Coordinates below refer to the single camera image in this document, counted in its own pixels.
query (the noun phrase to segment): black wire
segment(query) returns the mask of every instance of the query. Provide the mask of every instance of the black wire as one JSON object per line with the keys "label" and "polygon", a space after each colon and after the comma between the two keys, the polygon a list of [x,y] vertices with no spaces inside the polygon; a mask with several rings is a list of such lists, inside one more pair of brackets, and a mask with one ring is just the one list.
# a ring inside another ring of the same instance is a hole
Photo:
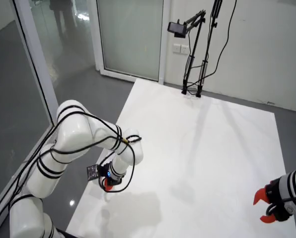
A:
{"label": "black wire", "polygon": [[223,49],[219,55],[219,58],[218,58],[218,62],[217,62],[217,66],[216,66],[216,69],[214,70],[213,73],[210,73],[209,75],[205,76],[204,78],[207,78],[207,77],[210,77],[211,75],[215,74],[215,72],[217,71],[218,69],[218,66],[219,66],[219,62],[220,62],[220,58],[221,58],[221,55],[224,51],[224,49],[226,48],[227,46],[227,43],[228,43],[228,39],[229,39],[229,30],[230,30],[230,27],[231,27],[231,22],[232,22],[232,18],[233,18],[233,15],[234,15],[234,12],[235,12],[235,8],[236,8],[236,3],[237,3],[237,0],[235,0],[235,4],[234,4],[234,8],[233,8],[233,12],[232,12],[232,15],[231,15],[231,18],[229,20],[229,23],[228,23],[228,29],[227,29],[227,40],[226,40],[226,43],[225,45],[223,46]]}
{"label": "black wire", "polygon": [[191,31],[189,31],[189,33],[188,33],[188,38],[189,38],[189,51],[190,51],[189,55],[191,54],[190,32],[191,32]]}
{"label": "black wire", "polygon": [[274,202],[272,203],[271,205],[269,205],[266,209],[266,215],[267,216],[270,216],[273,212],[273,208],[275,208],[277,205],[279,204],[283,204],[285,202],[291,202],[291,201],[296,201],[296,197],[293,197],[293,198],[285,198],[285,199],[282,199],[280,201],[277,201],[277,202]]}
{"label": "black wire", "polygon": [[[79,115],[84,115],[84,116],[88,116],[88,117],[91,117],[91,118],[94,118],[94,119],[97,119],[99,120],[100,122],[102,122],[106,127],[108,127],[111,131],[113,131],[117,137],[114,137],[114,136],[107,136],[105,137],[104,139],[100,140],[100,141],[97,141],[95,143],[92,143],[90,145],[87,145],[83,148],[80,148],[80,149],[77,149],[77,150],[73,150],[73,151],[59,151],[57,149],[54,149],[54,148],[50,148],[49,150],[46,150],[45,152],[41,153],[38,157],[37,157],[37,154],[38,152],[41,150],[41,148],[43,147],[43,145],[45,144],[45,142],[53,135],[53,133],[58,129],[58,127],[61,125],[61,123],[69,116],[71,115],[76,115],[76,114],[79,114]],[[80,152],[80,151],[83,151],[85,149],[88,149],[94,145],[97,145],[99,143],[102,143],[103,141],[109,139],[109,138],[114,138],[116,140],[120,140],[121,142],[125,143],[126,146],[129,146],[130,149],[132,150],[132,153],[133,153],[133,157],[134,157],[134,163],[133,165],[135,166],[135,153],[134,153],[134,150],[132,149],[132,147],[127,144],[125,141],[123,141],[123,138],[121,137],[121,135],[119,135],[113,128],[111,128],[105,121],[103,121],[102,119],[92,115],[92,114],[88,114],[88,113],[85,113],[85,112],[71,112],[71,113],[68,113],[66,114],[58,123],[57,125],[44,137],[44,139],[41,141],[41,143],[38,145],[38,147],[36,148],[36,150],[33,152],[32,156],[30,157],[30,159],[27,161],[27,163],[23,166],[23,168],[21,169],[21,171],[19,172],[18,176],[17,176],[17,183],[16,183],[16,187],[10,197],[10,200],[5,204],[5,206],[2,208],[2,210],[0,211],[0,217],[2,215],[2,213],[5,211],[5,209],[8,207],[10,208],[10,205],[11,205],[11,202],[13,201],[13,199],[22,191],[23,189],[23,186],[24,184],[26,183],[26,181],[28,180],[28,177],[30,175],[30,172],[31,170],[33,169],[33,167],[35,166],[37,160],[41,157],[43,157],[44,155],[46,155],[47,153],[51,153],[52,151],[56,152],[56,153],[59,153],[59,154],[73,154],[73,153],[77,153],[77,152]],[[30,165],[30,168],[28,170],[28,172],[26,173],[26,176],[24,178],[24,180],[22,181],[21,185],[19,185],[20,183],[20,179],[22,177],[22,174],[24,173],[25,169]],[[131,175],[131,178],[128,182],[128,184],[121,190],[119,191],[114,191],[114,192],[120,192],[120,191],[124,191],[128,185],[130,184],[131,182],[131,179],[132,179],[132,176],[133,176],[133,173],[134,173],[134,166],[133,166],[133,170],[132,170],[132,175]]]}

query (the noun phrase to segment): microphone stand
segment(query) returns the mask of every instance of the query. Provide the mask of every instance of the microphone stand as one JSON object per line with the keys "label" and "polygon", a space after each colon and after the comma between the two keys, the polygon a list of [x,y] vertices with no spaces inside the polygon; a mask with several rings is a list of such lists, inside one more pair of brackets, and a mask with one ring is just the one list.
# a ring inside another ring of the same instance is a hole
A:
{"label": "microphone stand", "polygon": [[202,61],[202,66],[200,69],[200,75],[199,75],[199,80],[198,80],[199,84],[198,84],[198,90],[196,93],[196,97],[198,97],[198,98],[201,98],[201,92],[202,92],[202,88],[204,85],[204,80],[206,77],[206,72],[207,72],[207,67],[208,67],[208,55],[209,55],[210,41],[211,41],[211,37],[212,37],[213,28],[216,28],[218,25],[218,23],[216,22],[216,19],[219,16],[221,5],[222,5],[222,0],[215,0],[214,1],[212,12],[211,12],[212,23],[211,23],[211,29],[210,29],[209,37],[208,37],[206,55],[204,57],[204,60]]}

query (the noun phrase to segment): wall outlet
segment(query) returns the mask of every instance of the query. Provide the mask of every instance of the wall outlet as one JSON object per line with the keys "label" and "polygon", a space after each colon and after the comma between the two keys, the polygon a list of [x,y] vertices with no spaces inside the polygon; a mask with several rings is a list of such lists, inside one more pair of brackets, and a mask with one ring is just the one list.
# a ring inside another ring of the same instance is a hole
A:
{"label": "wall outlet", "polygon": [[173,44],[172,51],[176,53],[180,53],[181,45],[180,44]]}
{"label": "wall outlet", "polygon": [[185,46],[185,45],[181,45],[181,51],[182,54],[186,54],[188,55],[190,50],[189,50],[189,46]]}

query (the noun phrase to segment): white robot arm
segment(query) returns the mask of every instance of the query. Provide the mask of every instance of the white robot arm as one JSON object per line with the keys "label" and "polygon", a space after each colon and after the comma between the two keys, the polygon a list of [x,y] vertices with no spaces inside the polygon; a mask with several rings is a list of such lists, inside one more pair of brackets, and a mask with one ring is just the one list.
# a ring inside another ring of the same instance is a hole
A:
{"label": "white robot arm", "polygon": [[254,205],[263,200],[270,204],[266,216],[261,217],[264,223],[286,221],[296,213],[296,170],[275,179],[258,190],[254,197]]}
{"label": "white robot arm", "polygon": [[11,204],[11,238],[65,237],[43,213],[41,199],[53,192],[68,164],[84,155],[91,146],[97,145],[117,154],[109,164],[95,167],[98,169],[95,173],[105,177],[105,187],[101,188],[106,192],[116,192],[110,189],[121,183],[128,166],[143,160],[141,138],[135,129],[123,131],[119,126],[91,115],[74,100],[59,106],[57,118],[61,122],[57,139],[41,149],[26,187]]}

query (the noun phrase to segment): black tripod stand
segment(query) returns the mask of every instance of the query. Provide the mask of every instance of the black tripod stand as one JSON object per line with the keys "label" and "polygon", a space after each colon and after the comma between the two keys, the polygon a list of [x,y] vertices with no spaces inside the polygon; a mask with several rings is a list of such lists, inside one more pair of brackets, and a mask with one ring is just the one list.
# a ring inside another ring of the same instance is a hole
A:
{"label": "black tripod stand", "polygon": [[182,94],[187,94],[187,89],[188,89],[187,83],[188,83],[188,79],[189,79],[191,68],[194,61],[194,54],[197,48],[201,26],[202,26],[202,23],[205,22],[205,18],[204,18],[205,14],[206,12],[202,10],[202,11],[199,11],[195,16],[191,17],[189,20],[185,21],[183,25],[179,24],[179,20],[177,21],[177,23],[169,22],[169,25],[168,25],[168,31],[171,33],[174,33],[174,37],[177,37],[177,38],[186,38],[186,34],[188,34],[192,28],[199,26],[197,37],[194,42],[192,54],[189,55],[188,57],[188,61],[184,71],[183,86],[182,86],[182,92],[181,92]]}
{"label": "black tripod stand", "polygon": [[217,25],[218,25],[218,23],[216,22],[216,19],[219,16],[221,5],[222,5],[222,0],[215,0],[214,1],[214,5],[213,5],[213,8],[212,8],[212,12],[211,12],[212,23],[211,23],[209,36],[208,36],[208,44],[207,44],[206,55],[204,57],[204,60],[202,61],[199,80],[198,80],[199,84],[198,84],[198,91],[197,91],[197,94],[196,94],[196,96],[198,98],[201,97],[201,92],[202,92],[202,88],[203,88],[203,85],[204,85],[204,80],[206,78],[206,72],[207,72],[207,67],[208,67],[208,58],[209,58],[210,41],[211,41],[211,37],[212,37],[213,28],[216,28]]}

